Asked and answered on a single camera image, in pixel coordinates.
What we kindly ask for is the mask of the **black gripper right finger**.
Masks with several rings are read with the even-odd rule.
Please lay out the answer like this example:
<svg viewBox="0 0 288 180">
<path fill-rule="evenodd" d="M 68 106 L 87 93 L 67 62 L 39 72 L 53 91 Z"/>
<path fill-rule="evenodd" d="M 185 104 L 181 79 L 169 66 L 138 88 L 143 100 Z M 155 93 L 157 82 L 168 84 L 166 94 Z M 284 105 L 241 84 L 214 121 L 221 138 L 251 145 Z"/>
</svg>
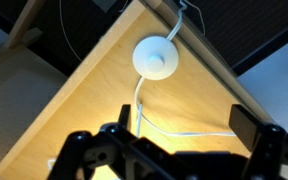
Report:
<svg viewBox="0 0 288 180">
<path fill-rule="evenodd" d="M 280 126 L 257 119 L 242 105 L 233 104 L 229 127 L 252 154 L 279 156 L 283 150 L 286 131 Z"/>
</svg>

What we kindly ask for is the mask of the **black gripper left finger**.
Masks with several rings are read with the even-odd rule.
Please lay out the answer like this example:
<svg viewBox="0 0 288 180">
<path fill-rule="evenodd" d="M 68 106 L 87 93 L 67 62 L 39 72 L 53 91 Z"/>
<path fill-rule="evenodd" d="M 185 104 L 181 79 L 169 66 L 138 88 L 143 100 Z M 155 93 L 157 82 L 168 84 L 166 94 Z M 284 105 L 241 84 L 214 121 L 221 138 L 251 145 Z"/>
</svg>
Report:
<svg viewBox="0 0 288 180">
<path fill-rule="evenodd" d="M 131 105 L 124 104 L 121 107 L 118 120 L 116 122 L 106 123 L 101 126 L 100 132 L 116 133 L 122 130 L 131 129 Z"/>
</svg>

